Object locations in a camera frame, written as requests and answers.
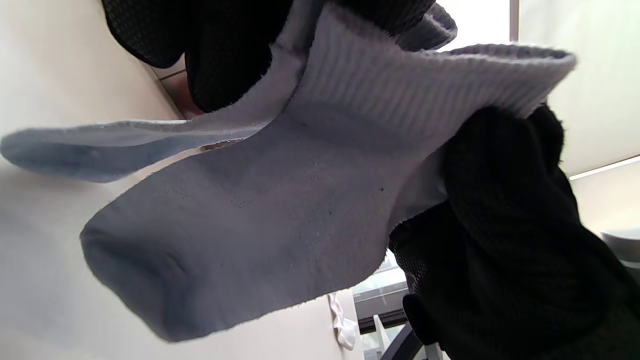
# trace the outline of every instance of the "black glove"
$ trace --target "black glove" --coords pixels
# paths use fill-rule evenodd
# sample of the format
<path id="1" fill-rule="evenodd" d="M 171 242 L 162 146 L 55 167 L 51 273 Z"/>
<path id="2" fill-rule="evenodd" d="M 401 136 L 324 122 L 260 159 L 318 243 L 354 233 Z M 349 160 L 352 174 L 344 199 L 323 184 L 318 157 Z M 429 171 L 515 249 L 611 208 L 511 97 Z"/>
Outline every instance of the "black glove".
<path id="1" fill-rule="evenodd" d="M 321 3 L 320 0 L 307 0 Z M 341 0 L 391 35 L 416 25 L 435 0 Z M 185 54 L 189 92 L 204 112 L 236 102 L 267 72 L 269 46 L 293 0 L 102 0 L 113 37 L 159 68 Z"/>
<path id="2" fill-rule="evenodd" d="M 640 290 L 580 223 L 563 134 L 546 106 L 526 120 L 488 108 L 448 143 L 449 200 L 390 241 L 423 343 L 455 360 L 640 357 Z"/>

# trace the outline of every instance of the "ribbed sock cuff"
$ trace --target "ribbed sock cuff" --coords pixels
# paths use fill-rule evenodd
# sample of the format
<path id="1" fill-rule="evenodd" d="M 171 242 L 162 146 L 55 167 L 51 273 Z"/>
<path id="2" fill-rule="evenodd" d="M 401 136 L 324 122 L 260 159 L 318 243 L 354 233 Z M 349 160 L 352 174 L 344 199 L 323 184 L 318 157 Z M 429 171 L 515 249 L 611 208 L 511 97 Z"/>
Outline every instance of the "ribbed sock cuff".
<path id="1" fill-rule="evenodd" d="M 449 119 L 488 105 L 527 116 L 575 64 L 564 51 L 519 45 L 407 53 L 372 24 L 327 4 L 296 97 L 357 113 L 407 138 L 448 139 L 463 122 Z"/>

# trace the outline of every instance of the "white surface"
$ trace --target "white surface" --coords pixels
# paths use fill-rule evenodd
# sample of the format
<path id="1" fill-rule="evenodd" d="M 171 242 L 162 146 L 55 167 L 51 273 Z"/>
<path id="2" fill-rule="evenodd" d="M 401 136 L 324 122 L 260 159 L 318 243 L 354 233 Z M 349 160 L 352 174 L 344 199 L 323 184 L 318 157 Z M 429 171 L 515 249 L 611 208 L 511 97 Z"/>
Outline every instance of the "white surface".
<path id="1" fill-rule="evenodd" d="M 111 38 L 99 1 L 0 0 L 0 135 L 28 126 L 176 119 L 154 75 Z M 144 174 L 89 184 L 0 159 L 0 359 L 362 358 L 335 339 L 326 297 L 168 345 L 87 269 L 84 223 Z M 339 293 L 356 318 L 350 291 Z"/>
<path id="2" fill-rule="evenodd" d="M 580 219 L 591 231 L 617 233 L 640 225 L 640 162 L 571 182 Z"/>
<path id="3" fill-rule="evenodd" d="M 509 0 L 438 0 L 458 25 L 458 37 L 443 50 L 509 43 Z"/>
<path id="4" fill-rule="evenodd" d="M 567 130 L 570 175 L 640 154 L 640 1 L 521 0 L 520 41 L 574 52 L 549 102 Z"/>

